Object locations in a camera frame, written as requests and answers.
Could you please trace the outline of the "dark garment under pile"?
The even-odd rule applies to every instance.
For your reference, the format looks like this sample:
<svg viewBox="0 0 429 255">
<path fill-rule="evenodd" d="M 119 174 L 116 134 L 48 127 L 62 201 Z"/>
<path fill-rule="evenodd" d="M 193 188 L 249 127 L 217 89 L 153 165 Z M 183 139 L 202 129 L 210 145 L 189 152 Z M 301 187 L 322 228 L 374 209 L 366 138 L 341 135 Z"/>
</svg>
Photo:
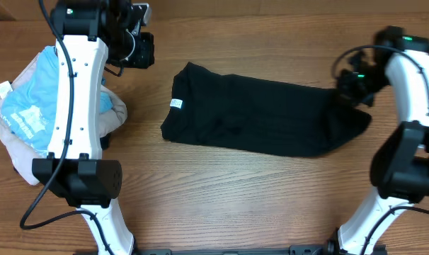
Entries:
<svg viewBox="0 0 429 255">
<path fill-rule="evenodd" d="M 100 138 L 100 144 L 101 144 L 101 149 L 102 150 L 107 150 L 107 148 L 109 148 L 109 146 L 110 146 L 110 136 L 111 136 L 111 134 L 108 133 L 104 137 Z"/>
</svg>

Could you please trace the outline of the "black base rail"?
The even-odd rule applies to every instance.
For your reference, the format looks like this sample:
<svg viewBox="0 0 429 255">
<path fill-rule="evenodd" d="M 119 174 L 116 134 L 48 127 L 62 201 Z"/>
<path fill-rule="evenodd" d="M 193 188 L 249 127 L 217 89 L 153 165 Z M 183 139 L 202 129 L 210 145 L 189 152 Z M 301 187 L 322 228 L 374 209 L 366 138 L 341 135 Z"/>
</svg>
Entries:
<svg viewBox="0 0 429 255">
<path fill-rule="evenodd" d="M 192 251 L 172 251 L 170 249 L 135 249 L 134 255 L 324 255 L 329 254 L 326 246 L 316 245 L 292 245 L 289 248 L 264 248 L 264 249 L 207 249 Z"/>
</svg>

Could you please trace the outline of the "black t-shirt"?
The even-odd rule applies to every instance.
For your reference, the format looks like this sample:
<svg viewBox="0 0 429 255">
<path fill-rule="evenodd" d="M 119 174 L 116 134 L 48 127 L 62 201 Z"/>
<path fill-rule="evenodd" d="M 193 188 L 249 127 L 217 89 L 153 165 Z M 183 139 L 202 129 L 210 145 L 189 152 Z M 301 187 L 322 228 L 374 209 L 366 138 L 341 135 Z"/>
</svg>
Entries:
<svg viewBox="0 0 429 255">
<path fill-rule="evenodd" d="M 173 79 L 165 140 L 284 157 L 320 157 L 368 128 L 371 115 L 333 89 L 221 75 L 192 62 Z"/>
</svg>

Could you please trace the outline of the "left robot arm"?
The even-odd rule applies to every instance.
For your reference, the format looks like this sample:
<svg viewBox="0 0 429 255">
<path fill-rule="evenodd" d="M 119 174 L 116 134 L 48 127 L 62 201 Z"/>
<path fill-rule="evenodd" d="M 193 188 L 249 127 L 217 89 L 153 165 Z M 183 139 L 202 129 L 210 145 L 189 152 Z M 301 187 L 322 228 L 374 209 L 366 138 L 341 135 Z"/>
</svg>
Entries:
<svg viewBox="0 0 429 255">
<path fill-rule="evenodd" d="M 44 191 L 66 200 L 82 216 L 99 254 L 137 254 L 118 196 L 122 168 L 103 158 L 99 128 L 101 81 L 109 65 L 146 69 L 154 63 L 154 37 L 144 31 L 147 3 L 59 1 L 44 12 L 59 59 L 52 138 L 32 173 Z"/>
</svg>

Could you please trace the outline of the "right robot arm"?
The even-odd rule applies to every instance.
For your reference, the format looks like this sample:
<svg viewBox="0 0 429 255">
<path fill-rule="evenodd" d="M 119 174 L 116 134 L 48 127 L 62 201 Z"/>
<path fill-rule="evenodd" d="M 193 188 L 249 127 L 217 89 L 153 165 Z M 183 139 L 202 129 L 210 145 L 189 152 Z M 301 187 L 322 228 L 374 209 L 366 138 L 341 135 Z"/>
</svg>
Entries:
<svg viewBox="0 0 429 255">
<path fill-rule="evenodd" d="M 372 159 L 370 193 L 318 254 L 386 254 L 376 245 L 379 238 L 401 214 L 419 211 L 417 203 L 429 196 L 429 39 L 387 26 L 369 48 L 373 64 L 364 60 L 364 45 L 333 63 L 337 99 L 372 106 L 374 95 L 391 86 L 399 122 Z"/>
</svg>

